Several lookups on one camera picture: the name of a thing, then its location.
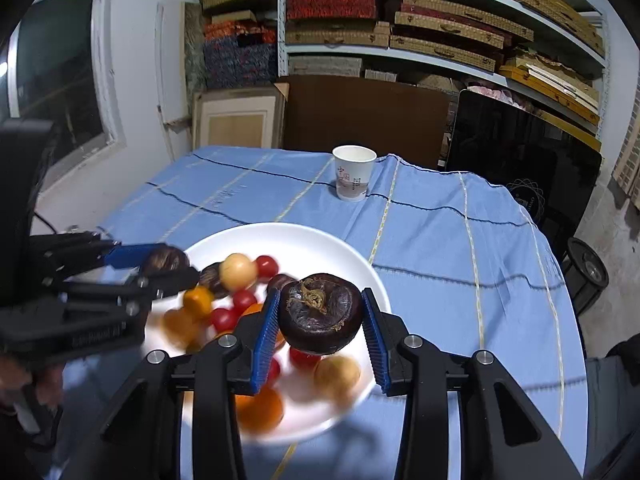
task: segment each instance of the robotic arm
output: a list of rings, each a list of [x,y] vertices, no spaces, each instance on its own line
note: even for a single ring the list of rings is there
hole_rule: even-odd
[[[194,480],[213,474],[246,480],[234,394],[251,394],[247,378],[255,365],[256,335],[276,294],[269,294],[261,312],[241,318],[233,335],[197,354],[170,358],[154,350],[146,355],[62,480],[178,480],[182,394],[191,390]],[[441,352],[410,335],[399,317],[381,313],[370,289],[363,295],[371,307],[369,320],[382,320],[379,326],[395,342],[386,363],[387,395],[407,395],[396,480],[447,479],[447,391],[457,392],[460,400],[462,480],[581,478],[545,419],[491,352],[480,350],[469,358]],[[375,352],[371,345],[369,352]]]

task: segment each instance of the cable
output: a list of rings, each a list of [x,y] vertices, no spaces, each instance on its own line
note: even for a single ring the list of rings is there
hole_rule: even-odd
[[[38,213],[37,211],[34,211],[33,213],[35,215],[35,217],[40,220],[44,225],[46,225],[49,229],[51,229],[53,231],[53,234],[57,235],[58,231],[55,227],[53,227],[53,225],[50,224],[49,221],[47,221],[45,218],[43,218],[40,213]]]

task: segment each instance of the chestnut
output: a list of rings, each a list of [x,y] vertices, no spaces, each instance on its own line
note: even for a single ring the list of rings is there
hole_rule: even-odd
[[[283,286],[287,285],[287,283],[295,281],[296,279],[292,278],[288,274],[276,274],[269,280],[269,283],[267,283],[267,292],[269,292],[272,288],[276,288],[277,290],[282,291]]]
[[[199,285],[206,286],[216,300],[221,300],[229,295],[229,291],[220,281],[220,262],[206,266],[200,271]]]
[[[177,247],[170,245],[153,249],[140,265],[140,276],[153,276],[158,272],[189,267],[189,257]]]
[[[287,283],[280,293],[280,331],[293,348],[308,354],[328,355],[345,347],[360,329],[363,315],[358,288],[332,274]]]

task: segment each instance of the shelf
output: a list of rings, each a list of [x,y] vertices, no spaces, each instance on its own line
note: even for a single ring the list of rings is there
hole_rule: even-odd
[[[377,56],[388,57],[393,59],[401,59],[406,61],[413,61],[423,63],[431,66],[437,66],[447,70],[453,70],[456,72],[462,72],[464,74],[489,81],[497,85],[508,88],[514,92],[521,93],[526,97],[537,101],[549,108],[555,110],[557,113],[568,118],[574,123],[578,124],[586,131],[596,134],[597,126],[591,124],[589,121],[583,119],[578,114],[572,112],[568,108],[560,105],[553,99],[536,92],[534,89],[529,88],[517,81],[508,79],[500,74],[488,72],[471,65],[464,63],[458,63],[445,59],[443,57],[428,56],[427,54],[420,54],[418,52],[410,52],[408,50],[399,50],[397,48],[382,48],[378,46],[361,46],[361,45],[328,45],[328,44],[288,44],[285,46],[287,54],[327,54],[340,56],[344,54],[352,54],[356,56]]]
[[[534,45],[541,52],[558,53],[567,66],[584,76],[599,78],[602,74],[606,65],[602,56],[564,28],[515,0],[451,1],[477,7],[524,25],[534,31]]]

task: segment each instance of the red cherry tomato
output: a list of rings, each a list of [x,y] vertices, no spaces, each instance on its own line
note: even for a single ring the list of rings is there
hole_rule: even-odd
[[[271,385],[278,380],[280,376],[280,363],[277,359],[271,358],[271,365],[269,366],[269,375],[267,375],[266,384]]]
[[[247,310],[252,304],[258,303],[252,292],[242,289],[234,292],[234,310],[238,316],[242,316],[245,310]]]
[[[262,280],[268,281],[280,272],[280,267],[278,267],[276,260],[264,254],[255,259],[255,264],[258,267],[258,278]]]
[[[210,315],[211,324],[216,332],[233,330],[238,324],[239,316],[236,312],[228,308],[215,308]]]
[[[305,354],[295,348],[289,348],[289,360],[298,370],[313,370],[320,362],[322,356]]]

